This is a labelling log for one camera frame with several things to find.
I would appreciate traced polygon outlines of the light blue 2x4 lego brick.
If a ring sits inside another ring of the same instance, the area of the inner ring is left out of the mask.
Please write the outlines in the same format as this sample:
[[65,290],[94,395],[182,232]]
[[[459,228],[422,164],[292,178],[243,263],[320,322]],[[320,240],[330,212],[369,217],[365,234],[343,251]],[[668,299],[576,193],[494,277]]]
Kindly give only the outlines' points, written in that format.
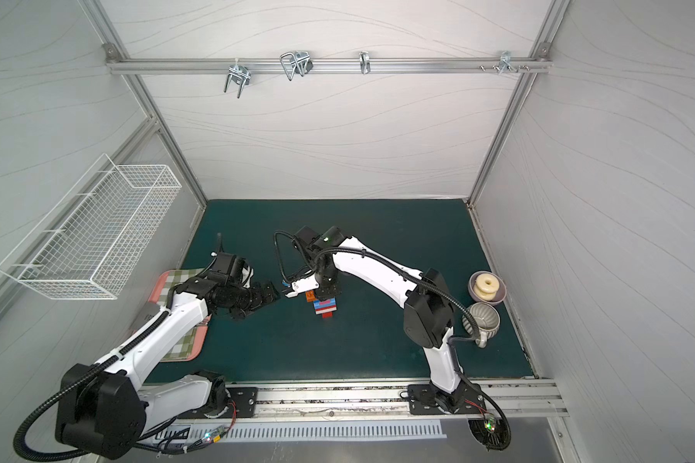
[[324,301],[316,300],[313,302],[315,313],[329,313],[337,310],[337,304],[335,298],[330,298]]

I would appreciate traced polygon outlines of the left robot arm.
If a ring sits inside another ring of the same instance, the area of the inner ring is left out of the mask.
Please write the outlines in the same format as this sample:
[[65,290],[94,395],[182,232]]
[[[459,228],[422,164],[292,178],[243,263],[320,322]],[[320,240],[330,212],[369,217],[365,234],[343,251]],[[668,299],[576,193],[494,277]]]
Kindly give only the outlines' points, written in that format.
[[181,414],[235,414],[223,376],[189,374],[148,392],[145,380],[192,328],[223,310],[243,319],[278,300],[273,283],[256,283],[242,258],[219,253],[199,273],[172,287],[158,313],[96,364],[78,364],[62,379],[55,438],[109,459],[125,455],[144,433]]

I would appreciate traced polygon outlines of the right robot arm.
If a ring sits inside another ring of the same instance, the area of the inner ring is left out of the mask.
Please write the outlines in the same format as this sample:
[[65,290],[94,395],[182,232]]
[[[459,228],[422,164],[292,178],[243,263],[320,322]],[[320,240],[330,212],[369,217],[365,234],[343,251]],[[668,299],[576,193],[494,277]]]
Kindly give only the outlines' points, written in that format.
[[341,273],[389,296],[403,310],[405,335],[424,350],[434,395],[426,403],[443,413],[456,413],[464,400],[463,372],[451,342],[461,303],[450,294],[442,275],[398,264],[337,227],[325,233],[304,227],[286,237],[305,262],[303,270],[283,276],[287,297],[312,291],[320,300],[330,299],[337,293]]

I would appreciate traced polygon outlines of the pink tray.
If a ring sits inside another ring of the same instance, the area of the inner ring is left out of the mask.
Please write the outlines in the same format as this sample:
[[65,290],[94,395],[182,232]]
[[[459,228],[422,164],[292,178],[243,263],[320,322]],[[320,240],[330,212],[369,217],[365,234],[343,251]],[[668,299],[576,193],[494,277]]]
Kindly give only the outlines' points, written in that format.
[[[163,306],[167,294],[177,284],[183,283],[188,278],[194,276],[200,268],[169,270],[163,273],[149,297],[149,301]],[[210,317],[207,316],[193,328],[188,330],[177,343],[161,359],[162,363],[182,363],[189,362],[198,357],[203,350],[206,335],[208,334]]]

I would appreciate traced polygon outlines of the green table mat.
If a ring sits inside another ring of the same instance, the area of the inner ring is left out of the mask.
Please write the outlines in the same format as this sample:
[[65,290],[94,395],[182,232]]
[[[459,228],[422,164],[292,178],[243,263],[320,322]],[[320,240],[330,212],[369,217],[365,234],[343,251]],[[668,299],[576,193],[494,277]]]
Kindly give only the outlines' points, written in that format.
[[[222,246],[245,258],[257,281],[279,283],[283,272],[301,266],[301,258],[274,233],[290,235],[303,227],[323,233],[334,226],[398,264],[438,270],[464,304],[471,303],[469,278],[488,268],[461,200],[212,201],[183,264],[203,267]],[[304,297],[283,298],[243,320],[219,313],[201,354],[157,366],[150,382],[167,383],[197,370],[242,382],[427,376],[424,352],[405,335],[399,306],[351,275],[341,275],[339,284],[330,318],[318,316]]]

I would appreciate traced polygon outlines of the ribbed grey cup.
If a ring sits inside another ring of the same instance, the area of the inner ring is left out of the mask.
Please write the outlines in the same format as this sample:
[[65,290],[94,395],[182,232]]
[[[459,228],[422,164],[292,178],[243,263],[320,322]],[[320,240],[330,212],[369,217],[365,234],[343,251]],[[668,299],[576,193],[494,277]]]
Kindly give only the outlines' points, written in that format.
[[480,348],[499,331],[501,316],[494,306],[483,302],[467,307],[463,312],[463,328]]

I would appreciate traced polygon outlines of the metal hook clamp middle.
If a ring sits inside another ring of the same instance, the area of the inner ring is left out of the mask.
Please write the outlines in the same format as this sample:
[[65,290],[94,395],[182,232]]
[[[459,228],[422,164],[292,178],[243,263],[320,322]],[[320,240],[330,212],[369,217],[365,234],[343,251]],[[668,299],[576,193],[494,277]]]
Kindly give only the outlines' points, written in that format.
[[293,81],[296,75],[305,77],[314,67],[311,55],[308,51],[290,51],[283,53],[279,62],[289,81]]

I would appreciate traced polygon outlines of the metal hook clamp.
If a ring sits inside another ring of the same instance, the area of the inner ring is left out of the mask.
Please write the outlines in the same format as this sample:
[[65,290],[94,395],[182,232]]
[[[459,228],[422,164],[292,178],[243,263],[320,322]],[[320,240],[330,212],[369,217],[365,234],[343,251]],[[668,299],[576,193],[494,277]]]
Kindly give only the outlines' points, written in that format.
[[314,67],[311,55],[308,51],[290,51],[283,53],[279,62],[289,81],[293,81],[296,75],[305,77]]
[[250,84],[251,72],[247,67],[239,65],[238,62],[231,65],[224,84],[224,93],[230,89],[237,88],[237,98],[241,98],[242,92]]

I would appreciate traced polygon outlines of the metal hook clamp left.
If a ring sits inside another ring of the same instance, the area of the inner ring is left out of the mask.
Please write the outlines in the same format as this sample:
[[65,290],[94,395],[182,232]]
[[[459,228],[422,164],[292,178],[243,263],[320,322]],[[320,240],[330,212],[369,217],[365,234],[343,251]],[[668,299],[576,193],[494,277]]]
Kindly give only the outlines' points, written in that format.
[[242,92],[250,84],[251,72],[247,67],[239,65],[238,62],[231,65],[224,84],[224,93],[230,89],[237,88],[237,98],[241,98]]

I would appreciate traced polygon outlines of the metal clamp right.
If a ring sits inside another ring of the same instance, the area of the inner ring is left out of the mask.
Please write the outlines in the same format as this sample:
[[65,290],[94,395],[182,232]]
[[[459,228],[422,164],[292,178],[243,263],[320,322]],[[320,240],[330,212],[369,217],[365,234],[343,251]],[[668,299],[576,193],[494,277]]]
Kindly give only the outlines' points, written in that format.
[[497,74],[504,74],[504,73],[529,73],[530,67],[529,65],[526,65],[525,63],[515,63],[513,60],[513,56],[511,52],[509,51],[504,51],[496,64],[493,65],[480,65],[479,66],[480,71],[482,73],[491,73],[494,71]]

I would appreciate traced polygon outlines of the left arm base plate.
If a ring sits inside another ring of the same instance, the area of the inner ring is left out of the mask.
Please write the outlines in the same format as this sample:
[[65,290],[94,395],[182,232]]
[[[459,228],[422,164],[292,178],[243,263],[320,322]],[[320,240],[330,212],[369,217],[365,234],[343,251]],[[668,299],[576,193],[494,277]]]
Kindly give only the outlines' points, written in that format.
[[237,415],[237,419],[250,419],[255,416],[255,408],[258,399],[258,389],[256,387],[228,387],[229,400],[223,410],[216,414],[210,412],[205,414],[203,409],[189,410],[181,414],[179,420],[216,420],[231,419]]

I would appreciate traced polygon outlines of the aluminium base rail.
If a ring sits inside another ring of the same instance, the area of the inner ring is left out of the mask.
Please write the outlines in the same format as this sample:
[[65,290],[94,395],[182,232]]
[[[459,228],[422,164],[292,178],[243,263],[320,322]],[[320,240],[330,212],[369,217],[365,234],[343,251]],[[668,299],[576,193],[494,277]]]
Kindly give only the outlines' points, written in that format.
[[[496,402],[509,419],[566,418],[569,410],[552,379],[474,378],[483,391],[486,410]],[[228,387],[256,387],[255,416],[247,422],[307,422],[408,419],[480,419],[482,415],[409,413],[407,387],[428,384],[426,378],[322,382],[250,382]]]

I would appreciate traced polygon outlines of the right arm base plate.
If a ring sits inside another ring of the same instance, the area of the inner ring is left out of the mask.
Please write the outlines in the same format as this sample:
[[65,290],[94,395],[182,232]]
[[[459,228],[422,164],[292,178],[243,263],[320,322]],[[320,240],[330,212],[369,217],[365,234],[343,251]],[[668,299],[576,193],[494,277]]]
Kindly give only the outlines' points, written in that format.
[[478,384],[461,382],[453,393],[446,393],[432,384],[407,387],[409,413],[426,415],[482,415],[487,407]]

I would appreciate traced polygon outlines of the aluminium crossbar rail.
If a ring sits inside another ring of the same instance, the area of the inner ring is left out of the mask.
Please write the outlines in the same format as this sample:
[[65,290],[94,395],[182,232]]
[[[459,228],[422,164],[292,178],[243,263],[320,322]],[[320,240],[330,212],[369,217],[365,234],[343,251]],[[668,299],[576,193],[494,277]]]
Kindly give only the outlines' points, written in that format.
[[[456,74],[482,73],[480,65],[496,64],[492,58],[376,58],[371,55],[369,74]],[[529,65],[529,73],[547,73],[553,68],[550,60],[513,58],[514,62]],[[347,58],[312,58],[312,75],[363,75],[357,56]],[[128,59],[108,62],[110,73],[117,75],[226,74],[238,62],[252,75],[283,75],[277,58],[228,59]],[[484,74],[497,74],[494,71]]]

